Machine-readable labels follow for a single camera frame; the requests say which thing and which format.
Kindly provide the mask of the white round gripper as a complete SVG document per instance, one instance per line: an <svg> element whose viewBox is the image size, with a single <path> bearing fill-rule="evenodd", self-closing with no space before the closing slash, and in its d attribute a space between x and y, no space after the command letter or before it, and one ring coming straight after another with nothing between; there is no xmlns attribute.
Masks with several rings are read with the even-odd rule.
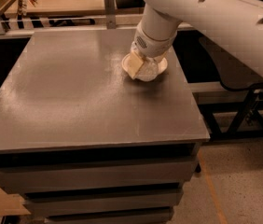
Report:
<svg viewBox="0 0 263 224"><path fill-rule="evenodd" d="M160 63L166 56L166 51L173 44L177 33L174 33L165 40L157 40L149 37L142 28L142 23L136 27L133 43L139 52L146 57L153 58L155 63ZM135 79L140 68L144 64L142 57L135 51L131 51L126 62L127 73L132 79Z"/></svg>

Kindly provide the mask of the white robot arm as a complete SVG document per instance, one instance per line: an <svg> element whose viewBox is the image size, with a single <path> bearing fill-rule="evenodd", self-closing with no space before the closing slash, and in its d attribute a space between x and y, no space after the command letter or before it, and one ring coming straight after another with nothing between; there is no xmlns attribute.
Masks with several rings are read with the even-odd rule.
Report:
<svg viewBox="0 0 263 224"><path fill-rule="evenodd" d="M133 79L150 81L182 22L263 77L263 1L144 0L130 54L122 66Z"/></svg>

